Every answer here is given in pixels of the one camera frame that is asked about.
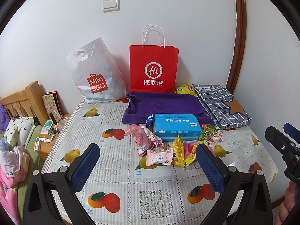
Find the dark blue package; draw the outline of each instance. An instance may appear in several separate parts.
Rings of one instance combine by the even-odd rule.
[[[151,124],[154,123],[154,120],[155,120],[155,112],[151,113],[151,115],[147,117],[147,120],[145,122],[146,127],[149,128]]]

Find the pink blanket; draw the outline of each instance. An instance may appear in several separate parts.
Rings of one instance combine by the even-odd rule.
[[[0,150],[0,203],[12,221],[19,225],[17,187],[26,178],[30,158],[20,146]]]

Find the wooden headboard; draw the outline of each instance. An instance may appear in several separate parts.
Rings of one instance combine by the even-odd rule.
[[[25,89],[0,98],[9,116],[37,117],[41,125],[49,119],[44,107],[42,93],[37,81],[31,83]]]

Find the purple plush blanket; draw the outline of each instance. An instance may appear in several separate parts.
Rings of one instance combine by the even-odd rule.
[[[174,93],[130,92],[129,106],[122,118],[124,124],[144,124],[152,113],[194,114],[201,124],[214,126],[199,100],[193,95]]]
[[[0,133],[4,132],[8,126],[10,121],[10,117],[7,114],[6,109],[4,106],[0,105]]]

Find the wooden nightstand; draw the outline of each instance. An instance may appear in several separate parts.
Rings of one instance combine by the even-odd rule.
[[[66,115],[64,115],[65,118],[70,118],[70,116],[71,116],[71,114],[66,114]],[[41,138],[47,138],[47,139],[50,139],[52,135],[53,135],[53,134],[51,134],[51,135],[48,135],[48,134],[40,134],[39,136],[40,136]],[[46,142],[42,141],[41,146],[40,146],[40,151],[37,151],[37,153],[38,153],[39,156],[40,156],[41,158],[43,158],[44,160],[46,160],[46,158],[47,158],[49,152],[51,151],[53,145],[55,144],[55,141],[56,141],[56,139],[58,138],[58,135],[59,135],[58,133],[55,134],[53,141],[50,142],[50,143],[46,143]]]

